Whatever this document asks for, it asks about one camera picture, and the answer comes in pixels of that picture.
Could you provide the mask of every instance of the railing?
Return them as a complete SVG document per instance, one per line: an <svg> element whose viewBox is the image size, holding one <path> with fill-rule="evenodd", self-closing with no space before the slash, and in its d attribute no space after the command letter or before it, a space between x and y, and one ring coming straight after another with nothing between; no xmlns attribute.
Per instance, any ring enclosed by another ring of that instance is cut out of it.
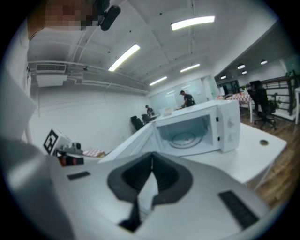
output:
<svg viewBox="0 0 300 240"><path fill-rule="evenodd" d="M293 114L293 109L296 107L295 88L300 86L300 75L296 75L294 71L293 74L293 76L284 76L261 81L262 86L267 91L267 96L273 96L277 90L277 101L288 105L287 107L278 107L278 109L288 111L290 116Z"/></svg>

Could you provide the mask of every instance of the ceiling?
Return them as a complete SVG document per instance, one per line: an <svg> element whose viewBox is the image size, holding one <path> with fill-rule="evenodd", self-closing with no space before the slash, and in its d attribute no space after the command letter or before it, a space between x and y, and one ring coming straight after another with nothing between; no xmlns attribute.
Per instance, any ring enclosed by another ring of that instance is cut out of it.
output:
<svg viewBox="0 0 300 240"><path fill-rule="evenodd" d="M111 0L113 3L119 4L121 13L108 31L100 27L40 31L30 41L31 71L34 73L39 61L68 62L68 74L83 71L86 65L99 75L105 73L105 81L120 77L149 87L149 83L193 64L210 68L218 57L216 46L229 33L234 38L251 15L247 1L240 0ZM216 16L213 23L171 29L173 22L208 15ZM114 73L108 72L134 44L140 50Z"/></svg>
<svg viewBox="0 0 300 240"><path fill-rule="evenodd" d="M296 53L290 38L288 37L281 22L277 22L272 28L254 43L246 52L238 57L226 69L215 76L216 81L222 81L221 77L226 76L226 80L242 76L243 71L251 72L261 67L261 61L272 62ZM240 63L245 64L245 68L238 70Z"/></svg>

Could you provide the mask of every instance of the person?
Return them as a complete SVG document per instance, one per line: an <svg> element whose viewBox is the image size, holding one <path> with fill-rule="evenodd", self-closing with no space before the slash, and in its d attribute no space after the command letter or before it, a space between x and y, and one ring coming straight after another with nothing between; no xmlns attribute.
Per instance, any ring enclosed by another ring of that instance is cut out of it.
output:
<svg viewBox="0 0 300 240"><path fill-rule="evenodd" d="M191 94L185 93L184 90L181 90L179 95L184 96L184 98L183 98L184 99L184 104L182 106L183 108L184 107L190 107L190 106L193 106L193 105L196 104L195 101L194 101L193 96Z"/></svg>
<svg viewBox="0 0 300 240"><path fill-rule="evenodd" d="M149 117L155 115L155 112L153 111L152 108L150 108L148 105L146 105L146 108L147 108L147 115L148 115Z"/></svg>
<svg viewBox="0 0 300 240"><path fill-rule="evenodd" d="M98 14L100 0L44 0L23 21L12 38L4 55L1 71L30 97L31 76L27 66L29 41L43 28L58 30L81 30L82 25ZM22 139L32 143L29 125Z"/></svg>

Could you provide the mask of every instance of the ceiling light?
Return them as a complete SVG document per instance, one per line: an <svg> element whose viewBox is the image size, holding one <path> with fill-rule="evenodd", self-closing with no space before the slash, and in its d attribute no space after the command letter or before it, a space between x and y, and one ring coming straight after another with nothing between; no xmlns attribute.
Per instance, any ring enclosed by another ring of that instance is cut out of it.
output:
<svg viewBox="0 0 300 240"><path fill-rule="evenodd" d="M213 23L214 21L215 21L215 16L196 17L196 18L191 18L191 19L187 19L184 21L172 23L171 27L172 27L172 30L175 31L177 29L196 25L196 24Z"/></svg>
<svg viewBox="0 0 300 240"><path fill-rule="evenodd" d="M245 67L245 64L240 63L240 64L238 65L238 69L242 69L242 68L244 68L244 67Z"/></svg>
<svg viewBox="0 0 300 240"><path fill-rule="evenodd" d="M155 81L155 82L153 82L153 83L150 83L150 86L152 86L152 85L154 85L154 84L156 84L156 83L158 83L158 82L160 82L160 81L162 81L162 80L164 80L164 79L167 79L167 77L163 77L163 78L158 79L157 81Z"/></svg>
<svg viewBox="0 0 300 240"><path fill-rule="evenodd" d="M126 53L124 53L116 62L108 69L108 71L113 72L116 70L118 66L122 64L127 58L129 58L132 54L134 54L137 50L139 50L140 47L135 44L133 47L131 47Z"/></svg>
<svg viewBox="0 0 300 240"><path fill-rule="evenodd" d="M180 72L182 73L182 72L188 71L188 70L190 70L190 69L192 69L192 68L196 68L196 67L198 67L198 66L200 66L200 63L199 63L199 64L196 64L196 65L193 65L193 66L190 66L190 67L187 67L187 68L181 70Z"/></svg>

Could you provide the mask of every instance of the white desk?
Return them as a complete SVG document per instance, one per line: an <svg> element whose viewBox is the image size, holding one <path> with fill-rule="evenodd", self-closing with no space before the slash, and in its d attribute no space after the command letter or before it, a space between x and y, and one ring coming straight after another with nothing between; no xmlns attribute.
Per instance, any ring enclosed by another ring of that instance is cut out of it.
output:
<svg viewBox="0 0 300 240"><path fill-rule="evenodd" d="M295 95L296 95L296 124L298 124L298 119L299 119L299 94L300 94L300 87L295 89Z"/></svg>
<svg viewBox="0 0 300 240"><path fill-rule="evenodd" d="M262 146L261 140L268 141L269 145ZM226 153L214 151L184 158L214 166L240 183L247 183L257 176L260 182L285 146L286 141L241 123L240 145L236 150Z"/></svg>

